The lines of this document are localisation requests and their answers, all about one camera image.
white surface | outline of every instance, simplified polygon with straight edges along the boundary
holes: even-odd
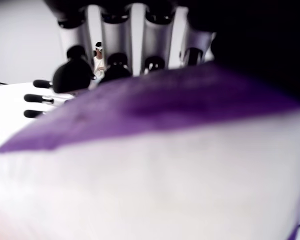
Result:
[[[52,90],[36,88],[30,82],[0,85],[0,144],[33,121],[24,117],[25,110],[47,111],[54,108],[43,103],[26,102],[26,94],[56,95]]]
[[[42,0],[0,0],[0,82],[50,80],[63,62],[58,24]]]

black joint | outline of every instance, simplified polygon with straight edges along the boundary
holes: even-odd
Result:
[[[69,48],[66,52],[66,57],[68,59],[76,59],[81,57],[87,57],[85,49],[80,45],[75,45]]]
[[[168,25],[173,21],[175,12],[176,6],[168,1],[148,2],[145,10],[145,18],[154,24]]]
[[[186,66],[196,66],[198,65],[203,58],[203,51],[196,48],[190,47],[185,51],[184,62]]]
[[[128,70],[127,64],[128,58],[124,53],[112,54],[107,61],[109,68],[105,71],[104,78],[99,82],[99,84],[131,77],[132,73]]]
[[[53,91],[57,94],[87,89],[94,74],[82,58],[72,58],[59,67],[53,76]]]
[[[42,103],[44,100],[42,95],[26,94],[23,99],[28,103]]]
[[[87,20],[86,11],[69,14],[66,19],[58,20],[58,24],[63,29],[74,29],[85,23]]]
[[[107,64],[112,65],[128,65],[128,58],[124,53],[114,53],[109,56]]]
[[[220,29],[220,23],[216,14],[209,14],[211,12],[202,12],[201,9],[191,9],[187,13],[187,21],[189,25],[197,30],[203,32],[217,32]]]
[[[52,88],[52,84],[50,81],[47,80],[34,80],[33,86],[39,89],[50,89]]]
[[[116,1],[105,1],[105,0],[91,0],[93,4],[98,5],[101,10],[101,15],[114,15],[124,16],[130,13],[130,9],[134,0],[116,0]]]
[[[148,57],[144,62],[145,69],[149,72],[165,68],[165,61],[159,56]]]
[[[25,110],[23,115],[28,119],[35,119],[39,115],[43,114],[43,111],[36,111],[36,110]]]
[[[101,9],[101,18],[107,24],[121,24],[130,18],[130,8],[122,8],[115,11]]]

purple stripe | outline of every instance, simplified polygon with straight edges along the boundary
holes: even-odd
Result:
[[[300,103],[215,63],[101,85],[26,127],[0,153],[292,111]]]
[[[298,233],[298,227],[296,227],[291,233],[290,237],[287,240],[296,240]]]

robotic hand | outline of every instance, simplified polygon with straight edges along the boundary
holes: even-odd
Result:
[[[45,0],[59,25],[64,54],[52,80],[56,93],[87,89],[94,75],[87,7],[101,11],[106,65],[101,83],[132,75],[131,6],[146,5],[141,72],[167,69],[174,15],[188,8],[180,50],[181,67],[204,61],[210,47],[216,62],[261,76],[300,98],[300,9],[273,1],[243,0]],[[212,42],[212,33],[216,38]]]
[[[33,81],[33,86],[36,88],[40,89],[48,89],[52,90],[53,85],[51,81],[47,80],[35,80]],[[64,103],[70,101],[73,99],[75,96],[73,95],[66,95],[66,96],[58,96],[58,94],[54,95],[36,95],[36,94],[26,94],[24,96],[24,100],[28,103],[42,103],[42,104],[47,104],[51,105],[54,107],[59,107],[63,105]],[[37,111],[37,110],[26,110],[24,111],[23,115],[26,118],[34,119],[39,117],[40,115],[46,114],[45,111]]]

